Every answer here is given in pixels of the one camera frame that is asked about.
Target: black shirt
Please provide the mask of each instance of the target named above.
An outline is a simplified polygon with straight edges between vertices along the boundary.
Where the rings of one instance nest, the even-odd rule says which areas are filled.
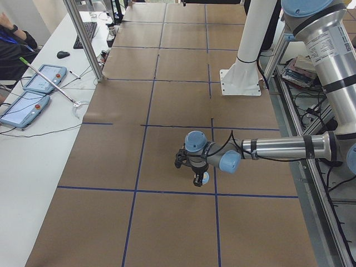
[[[19,58],[23,57],[28,62],[32,62],[37,56],[38,52],[30,51],[26,46],[32,49],[37,48],[37,43],[33,37],[26,33],[26,40],[22,40],[15,34],[11,33],[9,29],[0,26],[0,31],[4,32],[17,43],[11,43],[0,39],[0,80],[19,80],[27,69]]]

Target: black mouse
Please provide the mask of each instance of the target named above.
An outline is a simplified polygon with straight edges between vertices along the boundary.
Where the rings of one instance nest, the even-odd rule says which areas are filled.
[[[69,54],[69,52],[67,52],[67,51],[59,51],[58,53],[57,53],[57,57],[58,58],[64,58],[64,57],[68,57],[70,54]]]

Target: white mounting plate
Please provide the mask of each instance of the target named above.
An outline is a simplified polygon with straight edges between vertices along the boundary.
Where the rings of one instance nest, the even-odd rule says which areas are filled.
[[[260,96],[261,89],[258,84],[258,74],[257,70],[253,73],[256,76],[256,85],[244,86],[240,85],[241,88],[238,88],[237,85],[227,84],[222,82],[223,78],[229,70],[220,70],[220,84],[221,92],[223,96]]]

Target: black keyboard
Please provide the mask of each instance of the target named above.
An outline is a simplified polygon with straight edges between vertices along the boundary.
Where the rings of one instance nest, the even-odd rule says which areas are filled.
[[[85,31],[87,32],[87,35],[88,35],[90,41],[94,37],[96,25],[97,24],[94,21],[84,22],[84,28],[85,28]],[[76,42],[74,43],[73,48],[74,49],[83,49],[83,44],[79,40],[79,36],[77,36],[77,39],[76,39]]]

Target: white table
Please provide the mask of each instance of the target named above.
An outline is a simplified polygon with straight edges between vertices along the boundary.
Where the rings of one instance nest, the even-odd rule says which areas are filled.
[[[83,21],[90,21],[87,12],[82,13]],[[106,37],[107,21],[97,19],[97,34],[92,40],[96,55],[108,49]],[[81,74],[88,66],[84,50],[74,50],[77,33],[67,15],[57,27],[32,65],[41,64],[65,66],[76,74]],[[58,59],[57,52],[68,51],[69,57]],[[31,76],[27,70],[24,76]],[[61,85],[72,81],[68,73]],[[93,72],[67,86],[66,92],[75,100],[90,101],[96,87]],[[20,83],[13,90],[23,92]],[[6,102],[17,97],[9,95]],[[72,113],[72,103],[59,92],[51,95],[48,107],[24,131],[13,130],[13,135],[35,135],[65,129],[82,122],[87,106],[78,110],[80,120]],[[0,132],[11,129],[0,126]],[[40,137],[22,138],[0,135],[0,266],[25,266],[36,237],[51,203],[58,181],[62,175],[79,127],[73,130],[52,133]]]

